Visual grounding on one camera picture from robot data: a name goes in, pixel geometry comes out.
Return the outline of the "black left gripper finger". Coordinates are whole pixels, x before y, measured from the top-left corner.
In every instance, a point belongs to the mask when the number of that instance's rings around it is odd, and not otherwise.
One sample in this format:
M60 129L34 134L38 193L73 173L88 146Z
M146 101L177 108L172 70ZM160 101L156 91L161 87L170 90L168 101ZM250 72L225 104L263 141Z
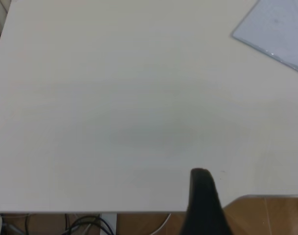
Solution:
M191 170L189 203L180 234L233 234L221 206L214 179L207 169Z

